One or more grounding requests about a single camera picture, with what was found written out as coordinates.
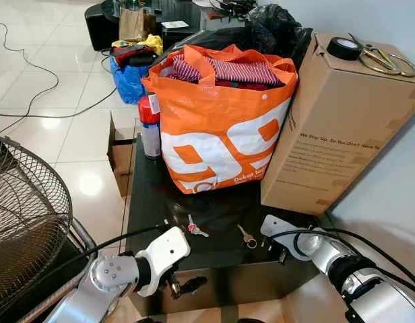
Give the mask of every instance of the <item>red striped cloth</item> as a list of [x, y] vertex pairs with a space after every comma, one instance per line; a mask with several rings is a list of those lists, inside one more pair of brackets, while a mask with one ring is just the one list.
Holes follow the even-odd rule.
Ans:
[[[269, 69], [267, 63], [232, 63], [223, 62], [206, 57], [214, 68], [216, 79], [268, 84], [276, 87], [284, 84]], [[190, 66], [183, 60], [183, 55], [173, 57], [174, 76], [182, 81], [194, 82], [201, 79], [197, 69]]]

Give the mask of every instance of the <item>yellow cloth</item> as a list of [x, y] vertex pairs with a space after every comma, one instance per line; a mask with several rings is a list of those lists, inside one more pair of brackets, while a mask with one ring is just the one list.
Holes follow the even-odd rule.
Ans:
[[159, 36], [149, 34], [146, 40], [143, 42], [138, 42], [137, 45], [146, 45], [152, 47], [158, 56], [162, 55], [162, 39]]
[[131, 46], [131, 45], [146, 45], [152, 47], [154, 52], [160, 56], [162, 55], [162, 39], [159, 36], [154, 36], [149, 34], [149, 36], [142, 42], [129, 42], [126, 40], [117, 40], [112, 43], [112, 47], [122, 47], [122, 46]]

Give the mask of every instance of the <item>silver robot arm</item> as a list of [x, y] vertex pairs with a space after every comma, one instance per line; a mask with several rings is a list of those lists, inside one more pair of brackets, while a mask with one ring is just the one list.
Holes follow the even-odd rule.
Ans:
[[135, 256], [100, 256], [44, 322], [103, 322], [119, 298], [134, 289], [143, 297], [155, 293], [162, 275], [189, 253], [184, 233], [172, 227]]
[[[265, 236], [302, 229], [268, 215], [260, 232]], [[274, 240], [302, 261], [312, 261], [326, 275], [348, 306], [350, 323], [415, 323], [415, 297], [341, 241], [317, 234], [288, 235]]]

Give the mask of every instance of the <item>red spray can cap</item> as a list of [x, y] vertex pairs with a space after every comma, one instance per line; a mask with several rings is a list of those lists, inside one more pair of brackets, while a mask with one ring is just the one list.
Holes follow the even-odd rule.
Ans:
[[152, 109], [147, 96], [139, 100], [138, 106], [140, 121], [147, 124], [155, 124], [160, 122], [160, 113], [152, 113]]

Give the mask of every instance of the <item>fan grille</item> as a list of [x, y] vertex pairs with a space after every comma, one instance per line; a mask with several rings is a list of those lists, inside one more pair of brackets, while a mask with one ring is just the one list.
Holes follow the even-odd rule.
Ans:
[[71, 219], [71, 199], [56, 171], [0, 137], [0, 309], [55, 259]]

